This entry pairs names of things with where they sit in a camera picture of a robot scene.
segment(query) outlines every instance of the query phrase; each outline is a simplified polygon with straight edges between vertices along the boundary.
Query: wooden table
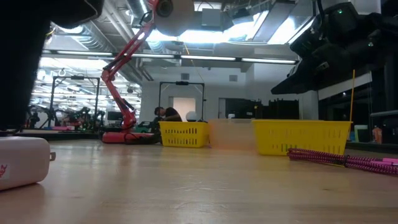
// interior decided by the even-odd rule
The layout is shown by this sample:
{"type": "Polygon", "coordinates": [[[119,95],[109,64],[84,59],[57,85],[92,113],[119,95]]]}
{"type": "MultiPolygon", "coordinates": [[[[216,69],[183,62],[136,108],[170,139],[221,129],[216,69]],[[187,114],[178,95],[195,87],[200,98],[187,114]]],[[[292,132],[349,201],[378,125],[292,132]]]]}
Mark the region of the wooden table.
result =
{"type": "Polygon", "coordinates": [[[1,224],[398,222],[398,178],[387,175],[249,149],[51,145],[43,182],[0,192],[1,224]]]}

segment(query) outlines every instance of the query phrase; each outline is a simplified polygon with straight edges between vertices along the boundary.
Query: yellow basket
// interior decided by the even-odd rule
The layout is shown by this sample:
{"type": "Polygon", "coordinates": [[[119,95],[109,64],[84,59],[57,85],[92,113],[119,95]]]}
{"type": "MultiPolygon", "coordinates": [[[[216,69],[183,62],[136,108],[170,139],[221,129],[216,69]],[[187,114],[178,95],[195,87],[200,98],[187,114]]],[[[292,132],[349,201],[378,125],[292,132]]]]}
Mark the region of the yellow basket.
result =
{"type": "Polygon", "coordinates": [[[163,146],[203,147],[208,144],[208,124],[202,122],[161,121],[163,146]]]}
{"type": "Polygon", "coordinates": [[[262,155],[286,156],[290,148],[343,155],[349,121],[252,121],[257,149],[262,155]]]}

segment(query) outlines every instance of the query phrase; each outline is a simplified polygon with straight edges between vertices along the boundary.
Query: red robotic arm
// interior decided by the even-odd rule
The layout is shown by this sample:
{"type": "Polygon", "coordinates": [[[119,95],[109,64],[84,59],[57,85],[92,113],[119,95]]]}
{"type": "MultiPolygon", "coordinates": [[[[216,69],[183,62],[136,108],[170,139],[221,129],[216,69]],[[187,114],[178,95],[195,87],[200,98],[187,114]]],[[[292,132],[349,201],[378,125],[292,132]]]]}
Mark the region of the red robotic arm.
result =
{"type": "MultiPolygon", "coordinates": [[[[159,0],[148,0],[148,4],[152,6],[151,8],[155,9],[159,0]]],[[[131,60],[132,55],[135,51],[141,46],[141,44],[148,38],[149,34],[153,31],[155,27],[154,24],[154,17],[148,23],[146,23],[138,33],[130,40],[130,42],[125,46],[125,48],[118,54],[118,56],[107,66],[104,67],[102,72],[102,80],[105,82],[106,86],[108,87],[109,91],[112,94],[113,99],[115,100],[116,104],[118,105],[120,111],[123,114],[123,125],[122,125],[122,132],[129,133],[131,128],[137,122],[135,117],[135,112],[132,113],[129,111],[128,103],[125,99],[120,97],[116,87],[112,84],[114,80],[114,76],[116,72],[128,61],[131,60]],[[141,40],[138,40],[139,36],[144,34],[141,40]]]]}

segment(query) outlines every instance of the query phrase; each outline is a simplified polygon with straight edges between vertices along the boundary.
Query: metal frame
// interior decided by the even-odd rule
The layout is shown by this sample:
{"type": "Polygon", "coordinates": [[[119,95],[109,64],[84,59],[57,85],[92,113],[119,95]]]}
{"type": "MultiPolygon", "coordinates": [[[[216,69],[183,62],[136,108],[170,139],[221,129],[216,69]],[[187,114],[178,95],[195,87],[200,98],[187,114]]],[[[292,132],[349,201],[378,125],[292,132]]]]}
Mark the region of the metal frame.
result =
{"type": "Polygon", "coordinates": [[[54,103],[54,91],[55,91],[55,87],[57,87],[59,84],[55,83],[55,81],[58,78],[63,79],[62,81],[64,81],[67,78],[70,78],[71,80],[84,80],[84,79],[89,79],[89,80],[97,80],[97,91],[96,91],[96,96],[95,96],[95,110],[94,110],[94,114],[97,113],[97,109],[98,109],[98,95],[100,93],[100,78],[95,78],[95,77],[79,77],[79,76],[65,76],[65,77],[60,77],[60,76],[54,76],[52,77],[52,89],[51,89],[51,100],[50,100],[50,110],[53,110],[53,103],[54,103]]]}
{"type": "Polygon", "coordinates": [[[190,82],[160,82],[159,84],[159,107],[160,107],[160,100],[162,97],[162,85],[163,84],[176,84],[176,85],[201,85],[202,86],[202,93],[201,93],[201,120],[203,121],[203,113],[205,109],[205,84],[204,83],[190,83],[190,82]]]}

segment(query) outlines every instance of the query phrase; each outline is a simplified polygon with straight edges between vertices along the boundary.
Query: pink cable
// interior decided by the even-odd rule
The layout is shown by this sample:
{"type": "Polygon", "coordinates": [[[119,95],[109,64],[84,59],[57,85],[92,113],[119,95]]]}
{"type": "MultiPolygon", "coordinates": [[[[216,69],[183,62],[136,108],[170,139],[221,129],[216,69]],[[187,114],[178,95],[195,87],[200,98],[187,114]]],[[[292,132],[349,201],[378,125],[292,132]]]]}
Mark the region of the pink cable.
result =
{"type": "Polygon", "coordinates": [[[382,161],[382,159],[368,157],[341,156],[327,152],[317,152],[307,149],[289,149],[287,153],[291,160],[305,160],[322,164],[336,164],[348,168],[360,169],[379,174],[398,174],[397,166],[389,166],[372,161],[382,161]]]}

